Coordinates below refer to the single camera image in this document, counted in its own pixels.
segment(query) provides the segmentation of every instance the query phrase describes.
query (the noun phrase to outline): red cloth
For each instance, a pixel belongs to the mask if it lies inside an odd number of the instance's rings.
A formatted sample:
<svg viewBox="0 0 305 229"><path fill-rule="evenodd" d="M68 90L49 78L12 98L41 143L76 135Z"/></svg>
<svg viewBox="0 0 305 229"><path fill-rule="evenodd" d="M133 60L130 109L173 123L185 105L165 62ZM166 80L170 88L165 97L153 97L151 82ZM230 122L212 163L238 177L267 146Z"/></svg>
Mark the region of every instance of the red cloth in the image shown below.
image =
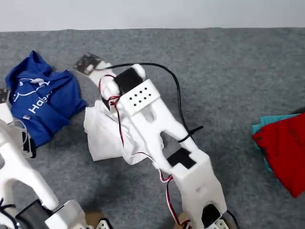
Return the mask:
<svg viewBox="0 0 305 229"><path fill-rule="evenodd" d="M268 124L253 139L291 195L296 198L305 191L305 113Z"/></svg>

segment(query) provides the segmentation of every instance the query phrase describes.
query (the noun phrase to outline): white wall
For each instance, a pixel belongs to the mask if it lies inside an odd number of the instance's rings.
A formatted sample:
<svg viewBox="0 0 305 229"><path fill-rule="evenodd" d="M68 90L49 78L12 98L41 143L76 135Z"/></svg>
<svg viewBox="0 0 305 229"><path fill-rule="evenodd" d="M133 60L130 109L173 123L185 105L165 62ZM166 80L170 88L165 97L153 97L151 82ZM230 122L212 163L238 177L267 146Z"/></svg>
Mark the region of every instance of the white wall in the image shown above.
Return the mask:
<svg viewBox="0 0 305 229"><path fill-rule="evenodd" d="M305 0L0 0L0 31L305 27Z"/></svg>

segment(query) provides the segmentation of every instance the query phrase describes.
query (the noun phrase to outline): teal cloth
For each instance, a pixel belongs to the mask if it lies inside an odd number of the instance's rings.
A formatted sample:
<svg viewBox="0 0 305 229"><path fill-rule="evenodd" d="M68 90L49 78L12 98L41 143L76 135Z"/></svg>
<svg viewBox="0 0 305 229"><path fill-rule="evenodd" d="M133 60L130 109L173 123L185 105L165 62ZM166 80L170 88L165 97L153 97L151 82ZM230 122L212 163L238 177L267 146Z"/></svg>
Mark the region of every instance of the teal cloth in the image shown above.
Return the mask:
<svg viewBox="0 0 305 229"><path fill-rule="evenodd" d="M262 128L263 126L265 125L268 125L270 123L275 123L275 122L278 122L278 121L281 121L281 120L284 120L284 119L287 119L287 118L292 118L292 117L295 117L299 114L288 114L288 115L275 115L275 116L263 116L263 117L260 117L259 118L259 124L255 124L255 125L252 125L252 134L254 135L260 128ZM255 144L255 147L257 149L260 149L258 147L258 145L256 144L256 142L254 142ZM270 168L268 162L266 161L266 158L264 157L264 162L265 162L265 165L268 169L268 171L272 172L272 169Z"/></svg>

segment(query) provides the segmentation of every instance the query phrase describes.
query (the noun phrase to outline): blue cloth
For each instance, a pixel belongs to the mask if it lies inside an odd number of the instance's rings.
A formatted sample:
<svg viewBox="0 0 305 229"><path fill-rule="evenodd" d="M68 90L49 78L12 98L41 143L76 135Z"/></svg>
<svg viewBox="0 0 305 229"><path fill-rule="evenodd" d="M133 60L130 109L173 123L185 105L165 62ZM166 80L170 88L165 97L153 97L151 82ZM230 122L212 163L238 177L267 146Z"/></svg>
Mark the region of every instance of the blue cloth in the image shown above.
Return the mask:
<svg viewBox="0 0 305 229"><path fill-rule="evenodd" d="M67 70L53 72L35 51L7 75L11 112L21 119L40 146L86 106L77 79Z"/></svg>
<svg viewBox="0 0 305 229"><path fill-rule="evenodd" d="M295 117L297 115L299 115L299 114L288 114L288 115L275 115L275 116L260 117L259 118L259 124L252 125L252 134L254 135L260 128L262 128L265 125L268 125L270 123L275 123L275 122L278 122L278 121L281 121L281 120L284 120L284 119L287 119L287 118L292 118L292 117ZM270 166L269 166L268 162L266 161L265 157L264 157L264 162L265 162L265 165L266 165L268 171L272 172L272 169L270 168Z"/></svg>

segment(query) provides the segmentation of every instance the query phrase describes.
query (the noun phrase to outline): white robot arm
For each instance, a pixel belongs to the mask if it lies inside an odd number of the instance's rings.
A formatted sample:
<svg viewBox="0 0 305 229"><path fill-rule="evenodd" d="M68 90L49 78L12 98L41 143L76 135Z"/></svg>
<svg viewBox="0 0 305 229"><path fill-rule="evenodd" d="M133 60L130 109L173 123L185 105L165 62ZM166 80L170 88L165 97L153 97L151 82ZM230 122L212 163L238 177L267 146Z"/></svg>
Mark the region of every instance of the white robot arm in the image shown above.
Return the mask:
<svg viewBox="0 0 305 229"><path fill-rule="evenodd" d="M93 71L92 74L101 77L102 72ZM151 80L146 79L143 67L135 64L117 76L103 77L100 85L101 95L109 103L106 105L110 105L113 117L118 122L122 117L128 118L145 142L145 153L153 160L154 167L173 177L189 225L195 229L226 228L221 219L227 211L224 194L209 156L197 147L184 126L175 120ZM181 145L169 158L159 147L161 132ZM128 156L137 154L135 150Z"/></svg>
<svg viewBox="0 0 305 229"><path fill-rule="evenodd" d="M4 160L0 169L0 225L10 229L93 229L86 224L85 213L75 200L56 210L58 199L40 173L31 168L25 159L27 155L22 153L23 131L11 125L14 120L8 97L9 90L0 89L0 154ZM15 209L12 192L15 181L30 186L39 197L19 213Z"/></svg>

